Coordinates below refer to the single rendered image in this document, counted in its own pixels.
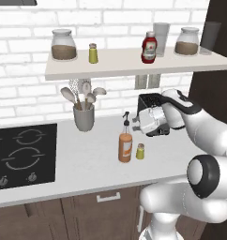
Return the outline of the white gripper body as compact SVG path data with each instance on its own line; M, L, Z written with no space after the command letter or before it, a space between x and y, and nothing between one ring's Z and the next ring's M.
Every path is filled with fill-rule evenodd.
M166 124L164 111L161 107L146 108L139 112L140 129L149 133Z

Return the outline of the orange condiment bottle black nozzle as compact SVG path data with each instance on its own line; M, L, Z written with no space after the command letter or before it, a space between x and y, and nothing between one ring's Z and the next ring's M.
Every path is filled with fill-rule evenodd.
M127 163L130 162L132 152L132 135L129 131L129 112L123 115L124 127L122 133L119 135L118 142L118 159Z

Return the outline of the yellow-green shaker with brown cap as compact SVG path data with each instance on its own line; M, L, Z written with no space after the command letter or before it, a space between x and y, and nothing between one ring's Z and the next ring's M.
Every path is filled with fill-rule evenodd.
M137 146L136 158L137 159L144 159L144 144L143 143L139 143L138 146Z
M98 62L98 50L96 43L89 44L89 62L91 64L96 64Z

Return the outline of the red ketchup bottle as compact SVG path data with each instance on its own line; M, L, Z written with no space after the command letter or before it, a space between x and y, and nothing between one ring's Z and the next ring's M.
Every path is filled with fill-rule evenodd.
M158 46L154 31L148 31L142 44L142 62L152 64L156 58L156 48Z

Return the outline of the dark brown tall cabinet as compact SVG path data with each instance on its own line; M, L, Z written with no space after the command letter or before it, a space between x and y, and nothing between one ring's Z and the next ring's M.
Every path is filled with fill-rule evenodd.
M221 23L214 52L227 57L227 0L210 0L205 20ZM227 70L194 72L189 98L227 123Z

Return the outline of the pale wooden spoon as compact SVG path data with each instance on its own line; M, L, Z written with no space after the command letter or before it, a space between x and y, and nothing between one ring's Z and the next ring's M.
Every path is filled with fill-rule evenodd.
M96 96L93 93L88 93L86 99L86 109L89 110L91 108L91 104L96 101Z
M98 95L106 95L107 91L102 87L97 87L93 90L93 95L96 97Z
M61 90L60 90L62 96L67 99L68 101L72 102L74 104L74 106L80 110L80 107L79 107L79 104L76 102L75 100L75 96L74 94L71 92L71 90L67 87L63 87Z

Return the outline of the grey utensil pot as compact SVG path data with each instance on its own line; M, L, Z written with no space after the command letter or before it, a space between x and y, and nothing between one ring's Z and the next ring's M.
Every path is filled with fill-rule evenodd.
M74 121L78 130L90 131L95 123L95 106L92 105L89 110L77 110L73 107Z

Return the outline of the pale wooden spatula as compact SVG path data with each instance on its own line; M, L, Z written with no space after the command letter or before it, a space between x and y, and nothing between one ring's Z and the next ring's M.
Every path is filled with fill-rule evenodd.
M88 107L87 95L91 92L91 83L89 81L84 81L82 85L85 107Z

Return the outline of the pale slotted spatula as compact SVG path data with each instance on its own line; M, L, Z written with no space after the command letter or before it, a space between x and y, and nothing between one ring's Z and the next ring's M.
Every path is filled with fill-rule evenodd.
M70 79L68 84L69 84L70 90L76 97L77 106L78 106L78 109L80 110L82 108L82 106L81 106L81 101L79 99L78 81L76 79Z

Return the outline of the glass jar with brown contents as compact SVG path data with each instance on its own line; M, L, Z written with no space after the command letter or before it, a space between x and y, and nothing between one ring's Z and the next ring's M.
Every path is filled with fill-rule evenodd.
M69 29L54 29L52 57L57 61L71 61L77 57L77 49Z
M174 52L180 55L196 55L199 48L199 29L182 27L175 43Z

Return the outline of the clear tall glass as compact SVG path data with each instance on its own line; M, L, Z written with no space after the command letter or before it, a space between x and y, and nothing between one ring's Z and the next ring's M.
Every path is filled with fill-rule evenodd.
M157 56L163 56L165 53L165 47L167 42L167 37L169 34L170 25L167 22L155 22L153 24L153 30L155 32L157 40Z

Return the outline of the brown drawer front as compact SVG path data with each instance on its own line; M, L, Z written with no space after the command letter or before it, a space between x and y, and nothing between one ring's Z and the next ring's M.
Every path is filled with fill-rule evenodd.
M139 213L138 187L125 187L61 200L69 240L134 240ZM97 202L120 192L121 199Z

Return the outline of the grey tall cup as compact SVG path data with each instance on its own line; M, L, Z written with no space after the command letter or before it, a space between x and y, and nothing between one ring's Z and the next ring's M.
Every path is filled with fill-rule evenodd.
M213 52L220 27L220 22L206 22L204 24L199 54L211 54Z

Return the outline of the black hob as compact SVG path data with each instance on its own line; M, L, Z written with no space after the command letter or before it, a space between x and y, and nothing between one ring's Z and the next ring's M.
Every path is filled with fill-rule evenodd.
M0 179L5 188L18 188L55 181L57 124L0 128ZM30 173L37 175L33 183Z

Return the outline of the dark range hood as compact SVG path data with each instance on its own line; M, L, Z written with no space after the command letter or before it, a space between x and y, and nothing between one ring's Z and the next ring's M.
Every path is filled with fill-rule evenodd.
M0 0L0 6L36 6L37 0Z

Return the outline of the grey wall socket plate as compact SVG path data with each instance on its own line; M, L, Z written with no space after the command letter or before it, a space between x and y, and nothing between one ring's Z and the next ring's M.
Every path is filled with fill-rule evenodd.
M150 74L148 76L148 88L159 88L160 75Z
M136 75L135 76L135 88L136 89L145 89L147 84L146 75Z

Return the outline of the white wall shelf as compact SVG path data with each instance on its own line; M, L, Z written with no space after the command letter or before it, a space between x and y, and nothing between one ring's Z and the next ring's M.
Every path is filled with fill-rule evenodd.
M72 61L54 61L49 55L45 80L60 81L216 70L227 70L227 57L214 52L181 56L175 54L173 48L167 48L165 54L157 57L153 64L144 64L141 60L140 49L100 49L98 50L98 63L90 64L88 50L78 50L77 59Z

